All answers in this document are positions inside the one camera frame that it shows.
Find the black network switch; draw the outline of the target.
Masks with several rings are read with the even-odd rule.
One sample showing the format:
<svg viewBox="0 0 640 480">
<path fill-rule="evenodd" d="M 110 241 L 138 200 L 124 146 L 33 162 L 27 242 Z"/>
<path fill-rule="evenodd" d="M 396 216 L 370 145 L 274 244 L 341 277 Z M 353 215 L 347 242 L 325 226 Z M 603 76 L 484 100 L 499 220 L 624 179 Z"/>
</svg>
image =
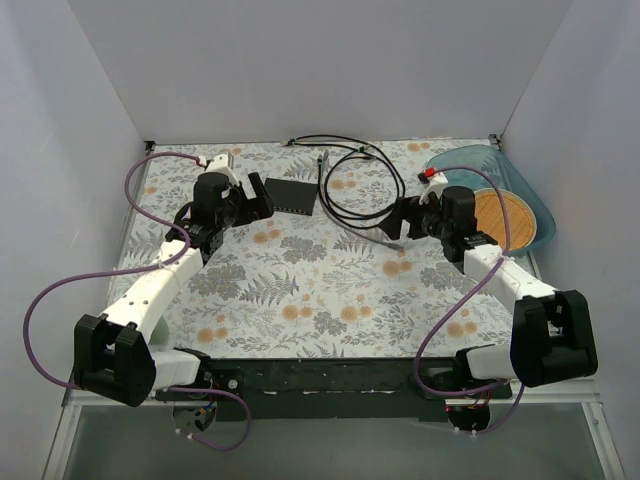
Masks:
<svg viewBox="0 0 640 480">
<path fill-rule="evenodd" d="M 267 178 L 265 189 L 274 201 L 275 211 L 303 216 L 313 214 L 316 184 Z"/>
</svg>

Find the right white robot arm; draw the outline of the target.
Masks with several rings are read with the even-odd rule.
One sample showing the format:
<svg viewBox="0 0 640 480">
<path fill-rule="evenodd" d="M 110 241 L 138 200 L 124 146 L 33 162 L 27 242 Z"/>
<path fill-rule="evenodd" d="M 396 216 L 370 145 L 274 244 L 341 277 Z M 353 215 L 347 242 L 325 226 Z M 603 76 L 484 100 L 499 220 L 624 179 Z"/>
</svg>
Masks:
<svg viewBox="0 0 640 480">
<path fill-rule="evenodd" d="M 472 190 L 439 187 L 421 197 L 401 198 L 380 228 L 396 239 L 404 223 L 411 239 L 439 240 L 445 258 L 512 315 L 507 342 L 455 354 L 454 394 L 471 398 L 508 380 L 538 387 L 596 373 L 586 298 L 576 290 L 557 290 L 508 259 L 497 241 L 479 230 Z"/>
</svg>

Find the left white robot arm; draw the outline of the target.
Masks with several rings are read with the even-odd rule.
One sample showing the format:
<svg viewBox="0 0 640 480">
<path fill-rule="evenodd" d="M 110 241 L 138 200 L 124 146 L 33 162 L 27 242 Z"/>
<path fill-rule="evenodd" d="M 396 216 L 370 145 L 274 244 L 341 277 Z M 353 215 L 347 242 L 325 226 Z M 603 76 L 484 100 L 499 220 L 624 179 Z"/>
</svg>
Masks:
<svg viewBox="0 0 640 480">
<path fill-rule="evenodd" d="M 176 214 L 151 271 L 99 316 L 84 315 L 74 329 L 75 384 L 136 407 L 151 392 L 179 387 L 193 400 L 213 386 L 190 350 L 152 351 L 150 342 L 165 310 L 222 246 L 226 230 L 269 218 L 274 201 L 259 174 L 248 176 L 254 197 L 230 172 L 198 176 L 193 199 Z"/>
</svg>

